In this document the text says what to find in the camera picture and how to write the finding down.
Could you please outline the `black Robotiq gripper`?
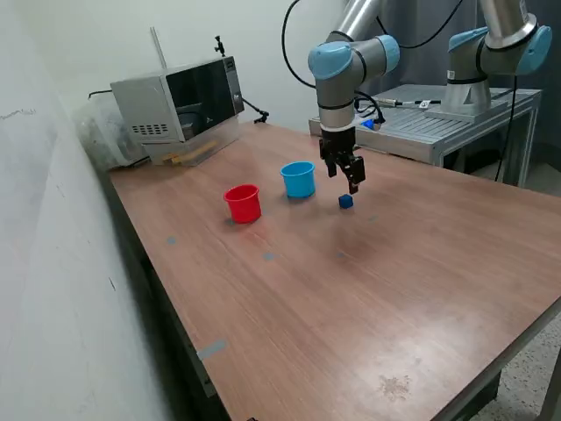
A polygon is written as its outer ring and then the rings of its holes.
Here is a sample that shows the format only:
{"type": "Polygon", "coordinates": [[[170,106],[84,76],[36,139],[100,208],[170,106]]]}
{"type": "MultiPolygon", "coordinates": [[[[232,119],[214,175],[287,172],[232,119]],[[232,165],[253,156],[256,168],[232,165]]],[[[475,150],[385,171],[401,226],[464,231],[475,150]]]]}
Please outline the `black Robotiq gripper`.
{"type": "Polygon", "coordinates": [[[320,139],[320,157],[324,160],[329,178],[337,175],[337,164],[348,181],[350,195],[359,191],[359,185],[366,179],[365,163],[362,156],[353,154],[356,141],[356,129],[331,132],[322,129],[320,139]]]}

